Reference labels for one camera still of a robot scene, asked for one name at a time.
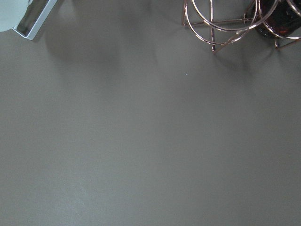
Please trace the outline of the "dark wine bottle lower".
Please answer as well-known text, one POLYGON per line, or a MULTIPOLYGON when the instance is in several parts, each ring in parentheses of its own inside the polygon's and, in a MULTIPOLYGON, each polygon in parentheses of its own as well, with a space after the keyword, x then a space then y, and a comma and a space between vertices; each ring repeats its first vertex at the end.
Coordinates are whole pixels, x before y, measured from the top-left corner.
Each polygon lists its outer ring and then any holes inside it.
POLYGON ((273 13, 266 19, 265 23, 258 25, 255 30, 266 38, 300 37, 301 16, 297 11, 301 10, 301 2, 293 0, 295 8, 292 8, 286 0, 281 0, 273 13))

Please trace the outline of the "white rectangular tray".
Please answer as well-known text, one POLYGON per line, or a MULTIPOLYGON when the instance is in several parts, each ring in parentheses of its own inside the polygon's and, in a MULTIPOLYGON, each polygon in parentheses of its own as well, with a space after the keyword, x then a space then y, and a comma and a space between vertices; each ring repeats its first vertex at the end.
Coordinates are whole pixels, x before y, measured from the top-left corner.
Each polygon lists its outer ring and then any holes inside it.
POLYGON ((25 15, 12 30, 25 39, 33 40, 56 3, 57 0, 29 0, 25 15))

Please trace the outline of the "white round plate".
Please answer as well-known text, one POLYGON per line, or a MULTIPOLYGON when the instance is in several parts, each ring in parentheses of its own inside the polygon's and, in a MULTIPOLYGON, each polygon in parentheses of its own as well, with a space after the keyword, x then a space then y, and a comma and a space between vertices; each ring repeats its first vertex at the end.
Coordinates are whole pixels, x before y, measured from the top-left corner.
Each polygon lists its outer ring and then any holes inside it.
POLYGON ((1 0, 0 31, 5 32, 20 23, 32 0, 1 0))

